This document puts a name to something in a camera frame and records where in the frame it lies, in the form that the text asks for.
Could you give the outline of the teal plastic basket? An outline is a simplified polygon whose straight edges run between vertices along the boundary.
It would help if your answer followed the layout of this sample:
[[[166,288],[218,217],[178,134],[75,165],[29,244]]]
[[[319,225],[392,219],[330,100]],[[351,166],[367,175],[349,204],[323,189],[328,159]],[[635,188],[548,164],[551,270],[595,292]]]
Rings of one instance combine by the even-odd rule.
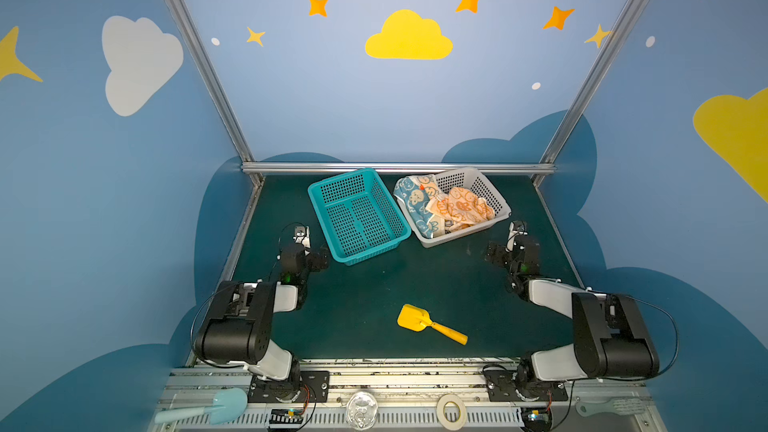
[[[315,182],[308,195],[332,257],[352,266],[396,249],[412,230],[379,174],[358,169]]]

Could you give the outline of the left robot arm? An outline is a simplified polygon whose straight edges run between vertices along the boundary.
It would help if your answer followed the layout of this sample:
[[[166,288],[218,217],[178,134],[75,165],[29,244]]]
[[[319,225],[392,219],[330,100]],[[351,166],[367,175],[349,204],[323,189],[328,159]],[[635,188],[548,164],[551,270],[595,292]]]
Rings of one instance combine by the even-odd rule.
[[[277,279],[224,281],[209,299],[209,308],[191,329],[197,360],[216,368],[242,368],[265,382],[297,387],[299,365],[294,355],[272,340],[274,316],[300,310],[313,272],[328,268],[330,251],[301,243],[285,246],[278,259]]]

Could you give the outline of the grey plastic basket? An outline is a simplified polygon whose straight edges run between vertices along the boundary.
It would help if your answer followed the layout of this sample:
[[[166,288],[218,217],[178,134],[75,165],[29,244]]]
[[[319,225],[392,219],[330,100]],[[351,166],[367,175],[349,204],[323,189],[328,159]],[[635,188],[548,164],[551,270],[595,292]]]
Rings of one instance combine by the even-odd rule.
[[[486,199],[488,204],[496,212],[496,217],[490,221],[480,223],[467,229],[463,229],[457,232],[445,234],[443,236],[427,239],[424,238],[416,229],[411,218],[408,216],[405,205],[395,197],[397,204],[401,211],[405,215],[405,218],[410,225],[411,229],[415,233],[417,239],[421,242],[423,247],[431,248],[437,245],[447,243],[452,240],[456,240],[467,235],[478,233],[491,228],[492,226],[508,219],[512,214],[512,209],[497,190],[497,188],[491,183],[491,181],[479,170],[474,168],[459,168],[438,174],[434,174],[436,182],[442,193],[447,194],[454,187],[462,187],[471,190],[479,197]]]

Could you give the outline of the blue bunny towel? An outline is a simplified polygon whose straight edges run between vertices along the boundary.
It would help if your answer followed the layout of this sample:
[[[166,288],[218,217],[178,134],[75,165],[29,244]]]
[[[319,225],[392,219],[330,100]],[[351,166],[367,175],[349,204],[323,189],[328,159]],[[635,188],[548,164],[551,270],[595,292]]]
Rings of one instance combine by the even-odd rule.
[[[393,193],[405,205],[408,216],[424,238],[446,234],[445,219],[429,210],[433,199],[443,198],[434,174],[403,177],[396,182]]]

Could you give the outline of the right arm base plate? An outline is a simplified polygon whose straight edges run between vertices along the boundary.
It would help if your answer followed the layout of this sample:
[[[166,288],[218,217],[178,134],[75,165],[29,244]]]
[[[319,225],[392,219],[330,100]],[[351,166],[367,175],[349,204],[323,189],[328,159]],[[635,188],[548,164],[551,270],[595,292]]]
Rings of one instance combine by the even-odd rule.
[[[484,367],[481,374],[491,402],[567,402],[568,392],[562,382],[536,379],[529,372],[511,371],[501,366]]]

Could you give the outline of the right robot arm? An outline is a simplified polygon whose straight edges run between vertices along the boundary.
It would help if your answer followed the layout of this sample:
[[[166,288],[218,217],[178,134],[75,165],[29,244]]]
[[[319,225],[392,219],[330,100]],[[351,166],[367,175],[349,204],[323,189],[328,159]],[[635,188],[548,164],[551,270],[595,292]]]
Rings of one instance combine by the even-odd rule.
[[[517,233],[490,242],[485,260],[507,272],[506,289],[520,299],[571,320],[572,342],[521,359],[515,376],[524,394],[585,379],[637,381],[662,372],[659,354],[637,301],[596,292],[540,274],[539,243]]]

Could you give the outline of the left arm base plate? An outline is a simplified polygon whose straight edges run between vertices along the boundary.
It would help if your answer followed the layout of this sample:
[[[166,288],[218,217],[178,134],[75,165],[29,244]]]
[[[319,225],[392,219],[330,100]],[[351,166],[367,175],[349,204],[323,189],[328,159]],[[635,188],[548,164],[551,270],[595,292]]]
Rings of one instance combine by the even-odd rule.
[[[325,370],[292,372],[282,381],[253,376],[247,389],[248,403],[325,403],[329,382],[330,373]]]

